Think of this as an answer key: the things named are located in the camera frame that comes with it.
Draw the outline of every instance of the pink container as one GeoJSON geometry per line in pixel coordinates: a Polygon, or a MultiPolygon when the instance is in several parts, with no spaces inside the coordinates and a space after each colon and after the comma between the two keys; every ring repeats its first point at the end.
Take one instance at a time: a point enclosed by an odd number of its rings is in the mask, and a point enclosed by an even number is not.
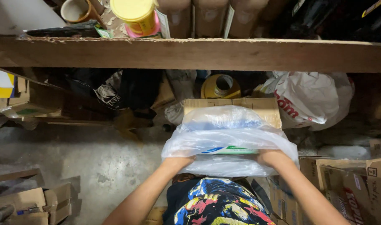
{"type": "Polygon", "coordinates": [[[153,33],[147,35],[147,36],[142,36],[136,33],[133,33],[130,28],[128,28],[127,24],[125,24],[125,29],[127,30],[127,34],[131,38],[161,38],[161,32],[160,32],[160,22],[158,21],[158,16],[156,11],[154,12],[154,19],[156,20],[156,26],[154,28],[153,33]]]}

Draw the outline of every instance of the clear plastic bag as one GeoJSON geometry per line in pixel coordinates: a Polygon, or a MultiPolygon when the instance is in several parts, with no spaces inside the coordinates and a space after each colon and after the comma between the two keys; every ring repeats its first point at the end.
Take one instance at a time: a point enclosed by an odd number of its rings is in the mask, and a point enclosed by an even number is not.
{"type": "Polygon", "coordinates": [[[280,149],[298,161],[295,144],[282,130],[271,127],[256,112],[241,106],[215,106],[192,110],[166,142],[162,158],[188,157],[196,160],[180,173],[209,176],[269,176],[274,170],[258,164],[254,154],[213,155],[215,148],[280,149]]]}

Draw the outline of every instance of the person's right hand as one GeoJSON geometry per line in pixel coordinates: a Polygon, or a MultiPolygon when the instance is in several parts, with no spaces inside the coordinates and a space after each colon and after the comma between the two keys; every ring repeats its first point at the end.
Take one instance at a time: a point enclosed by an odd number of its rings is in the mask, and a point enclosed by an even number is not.
{"type": "Polygon", "coordinates": [[[260,149],[257,162],[273,168],[286,163],[293,164],[291,158],[279,149],[260,149]]]}

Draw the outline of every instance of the person's left hand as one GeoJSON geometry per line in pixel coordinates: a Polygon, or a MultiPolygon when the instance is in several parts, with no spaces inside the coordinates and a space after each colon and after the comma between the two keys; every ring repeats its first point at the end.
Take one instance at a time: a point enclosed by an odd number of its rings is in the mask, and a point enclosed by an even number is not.
{"type": "Polygon", "coordinates": [[[190,157],[178,157],[178,158],[166,158],[162,166],[170,167],[174,170],[182,170],[184,167],[189,166],[192,164],[195,160],[196,156],[190,156],[190,157]]]}

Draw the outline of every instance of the yellow lid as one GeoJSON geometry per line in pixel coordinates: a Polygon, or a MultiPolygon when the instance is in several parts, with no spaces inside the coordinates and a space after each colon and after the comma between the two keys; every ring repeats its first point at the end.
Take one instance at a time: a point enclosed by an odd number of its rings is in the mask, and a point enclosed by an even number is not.
{"type": "Polygon", "coordinates": [[[153,0],[110,0],[110,8],[120,19],[137,21],[154,10],[153,0]]]}

